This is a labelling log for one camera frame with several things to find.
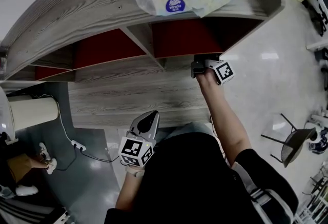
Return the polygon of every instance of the power strip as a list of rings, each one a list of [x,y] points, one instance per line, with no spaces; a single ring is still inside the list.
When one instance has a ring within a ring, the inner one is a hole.
[[[81,145],[79,142],[76,142],[75,140],[72,140],[71,143],[72,143],[73,146],[76,145],[76,148],[77,149],[81,149],[82,148],[82,151],[86,151],[87,150],[87,148],[85,146]]]

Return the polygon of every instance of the black sleeve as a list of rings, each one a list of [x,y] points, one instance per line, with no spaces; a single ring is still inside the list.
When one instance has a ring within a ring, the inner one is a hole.
[[[248,172],[257,187],[274,190],[289,205],[292,212],[296,213],[298,199],[292,187],[253,149],[243,150],[235,161]]]
[[[105,218],[105,224],[111,224],[111,223],[128,223],[132,222],[132,213],[131,212],[126,212],[123,210],[119,209],[109,209],[106,214]]]

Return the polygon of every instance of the red shelf back panel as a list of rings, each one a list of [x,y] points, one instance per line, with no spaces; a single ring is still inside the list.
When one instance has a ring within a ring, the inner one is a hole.
[[[262,20],[236,17],[208,17],[202,21],[216,37],[223,51],[227,51],[262,23]]]
[[[73,69],[145,55],[145,52],[119,29],[86,38],[74,46]]]
[[[61,73],[66,73],[67,70],[51,67],[35,67],[35,80],[41,80],[46,77],[54,76]]]
[[[223,52],[200,19],[152,24],[155,57]]]

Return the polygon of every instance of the fiducial marker cube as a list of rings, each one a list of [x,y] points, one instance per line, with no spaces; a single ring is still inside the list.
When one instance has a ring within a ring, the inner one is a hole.
[[[232,67],[226,61],[206,60],[205,66],[215,71],[219,85],[223,85],[235,76]]]
[[[123,137],[118,154],[124,163],[132,166],[144,167],[154,154],[153,144],[147,141]]]

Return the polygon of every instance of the white sneaker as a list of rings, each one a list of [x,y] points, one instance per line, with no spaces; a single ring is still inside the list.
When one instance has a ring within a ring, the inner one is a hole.
[[[51,160],[51,157],[50,157],[50,155],[49,155],[49,153],[48,153],[48,150],[47,150],[47,148],[46,148],[46,145],[45,145],[44,143],[40,142],[40,143],[39,143],[39,146],[40,146],[40,148],[41,148],[41,150],[40,150],[40,154],[41,154],[41,155],[44,155],[44,156],[46,157],[46,160]]]
[[[39,192],[39,190],[37,189],[36,186],[26,187],[26,186],[19,185],[16,188],[17,196],[30,196],[36,194],[37,192]]]
[[[51,175],[52,172],[56,169],[57,167],[57,160],[56,158],[53,158],[52,160],[50,160],[50,162],[48,163],[48,168],[46,169],[48,174]]]

